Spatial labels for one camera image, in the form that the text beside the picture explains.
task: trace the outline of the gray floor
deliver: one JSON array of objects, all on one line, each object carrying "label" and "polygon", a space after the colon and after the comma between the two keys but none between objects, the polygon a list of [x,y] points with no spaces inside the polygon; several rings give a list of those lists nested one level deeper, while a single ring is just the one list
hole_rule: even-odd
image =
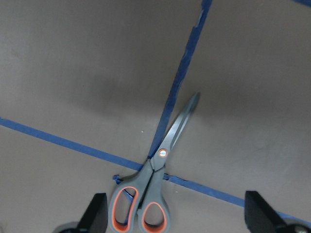
[{"label": "gray floor", "polygon": [[[143,163],[200,1],[1,1],[0,116]],[[215,0],[167,172],[311,220],[311,8]],[[132,170],[0,127],[0,225],[52,232]],[[243,209],[164,182],[170,232],[247,233]]]}]

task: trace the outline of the black object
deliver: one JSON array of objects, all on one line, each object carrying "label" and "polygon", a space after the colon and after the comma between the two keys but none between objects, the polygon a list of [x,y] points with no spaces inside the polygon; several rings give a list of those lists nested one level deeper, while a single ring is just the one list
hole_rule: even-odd
[{"label": "black object", "polygon": [[251,233],[311,233],[306,226],[286,224],[257,191],[246,191],[244,217]]},{"label": "black object", "polygon": [[108,224],[108,207],[106,193],[94,195],[76,228],[60,233],[104,233]]}]

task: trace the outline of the tape line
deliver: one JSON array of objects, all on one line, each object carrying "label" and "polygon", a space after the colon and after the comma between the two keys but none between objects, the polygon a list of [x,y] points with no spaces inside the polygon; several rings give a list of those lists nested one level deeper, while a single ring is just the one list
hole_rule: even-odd
[{"label": "tape line", "polygon": [[[136,170],[136,171],[139,171],[142,168],[142,164],[133,162],[131,160],[124,159],[124,158],[121,158],[121,157],[115,156],[113,154],[109,154],[109,153],[106,153],[106,152],[103,152],[103,151],[100,151],[100,150],[97,150],[97,149],[94,149],[91,147],[87,147],[87,146],[84,146],[82,144],[79,144],[79,143],[76,143],[76,142],[55,136],[53,134],[46,133],[46,132],[31,128],[29,126],[22,125],[22,124],[19,124],[17,122],[14,122],[14,121],[11,121],[8,119],[3,119],[1,117],[0,117],[0,125],[4,126],[6,128],[9,128],[9,129],[27,134],[29,136],[33,136],[33,137],[45,140],[47,142],[57,144],[59,146],[62,146],[62,147],[65,147],[65,148],[68,148],[71,150],[75,150],[75,151],[78,151],[78,152],[81,152],[81,153],[84,153],[87,155],[91,155],[93,157],[96,157],[96,158],[99,158],[102,160],[106,160],[108,162],[111,162],[111,163],[114,163],[117,165],[121,165],[121,166],[124,166],[127,168],[131,168],[131,169]],[[220,199],[220,200],[227,201],[229,203],[232,203],[232,204],[240,206],[240,207],[244,207],[244,200],[243,199],[235,197],[235,196],[227,194],[227,193],[224,193],[224,192],[221,192],[221,191],[218,191],[216,189],[198,184],[198,183],[193,182],[193,181],[183,180],[177,176],[170,176],[168,174],[165,174],[164,179],[168,180],[172,183],[178,184],[180,186],[183,186],[183,187],[192,189],[194,191],[203,193],[205,195],[208,195],[208,196]],[[121,181],[118,178],[118,176],[114,176],[114,180]],[[301,222],[305,223],[308,227],[311,228],[311,222],[298,219],[298,218],[291,216],[291,215],[287,215],[287,214],[283,214],[283,213],[279,213],[279,214],[283,218],[290,218],[290,219],[301,221]]]},{"label": "tape line", "polygon": [[169,123],[173,108],[176,103],[179,88],[187,73],[192,55],[194,53],[196,44],[199,40],[199,37],[203,29],[211,3],[212,3],[212,0],[203,0],[201,3],[201,7],[202,7],[201,14],[199,16],[197,25],[193,27],[190,33],[184,55],[180,61],[174,82],[172,84],[169,96],[166,100],[166,103],[163,109],[161,119],[157,126],[155,136],[154,136],[154,139],[152,141],[152,144],[149,150],[148,158],[151,158],[155,154],[156,150],[158,149],[158,147],[160,146],[162,142],[162,139],[165,134],[167,125]]},{"label": "tape line", "polygon": [[67,139],[55,136],[50,133],[36,130],[34,128],[19,124],[11,120],[2,119],[1,117],[0,117],[0,125],[6,128],[9,128],[9,129],[15,130],[15,131],[19,131],[21,133],[25,133],[33,137],[40,138],[47,142],[51,142],[51,143],[60,145],[62,147],[66,147],[68,149],[72,149],[72,150],[75,150],[75,151],[78,151],[78,152],[81,152],[81,153],[84,153],[84,154],[87,154],[87,155],[90,155],[90,156],[93,156],[99,159],[106,160],[114,164],[118,164],[124,167],[131,168],[136,171],[139,171],[142,168],[141,164],[133,162],[131,160],[124,159],[124,158],[115,156],[113,154],[109,154],[109,153],[106,153],[106,152],[103,152],[103,151],[100,151],[100,150],[97,150],[97,149],[94,149],[88,146],[84,146],[82,144],[69,141]]}]

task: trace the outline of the metal blade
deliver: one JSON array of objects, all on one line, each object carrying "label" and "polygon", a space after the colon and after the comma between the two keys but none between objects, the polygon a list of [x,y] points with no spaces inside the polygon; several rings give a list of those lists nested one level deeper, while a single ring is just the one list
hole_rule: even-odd
[{"label": "metal blade", "polygon": [[200,93],[196,93],[184,107],[182,112],[178,115],[175,122],[171,126],[170,130],[164,137],[161,145],[158,150],[155,152],[154,156],[151,159],[151,165],[154,170],[161,169],[167,159],[167,156],[170,154],[174,145],[176,144],[181,132],[183,131],[191,113],[195,109],[200,98]]}]

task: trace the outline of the gray plastic handle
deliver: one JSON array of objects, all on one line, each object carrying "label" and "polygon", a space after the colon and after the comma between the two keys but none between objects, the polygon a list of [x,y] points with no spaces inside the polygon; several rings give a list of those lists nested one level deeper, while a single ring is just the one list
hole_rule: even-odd
[{"label": "gray plastic handle", "polygon": [[[165,168],[155,172],[149,183],[142,206],[138,209],[138,225],[143,233],[167,233],[171,225],[169,208],[162,196],[162,182]],[[145,215],[151,205],[157,205],[163,214],[163,222],[153,226],[145,222]]]},{"label": "gray plastic handle", "polygon": [[[112,194],[109,210],[108,210],[108,222],[110,228],[116,233],[130,233],[134,227],[134,219],[137,212],[138,205],[140,200],[144,194],[144,190],[148,185],[149,179],[152,175],[153,169],[151,167],[150,160],[147,160],[144,167],[141,171],[137,174],[137,176],[130,178],[128,180],[123,181],[120,183],[115,191]],[[119,223],[116,220],[116,205],[122,194],[122,191],[132,188],[135,190],[135,195],[133,198],[133,202],[130,206],[127,224]]]}]

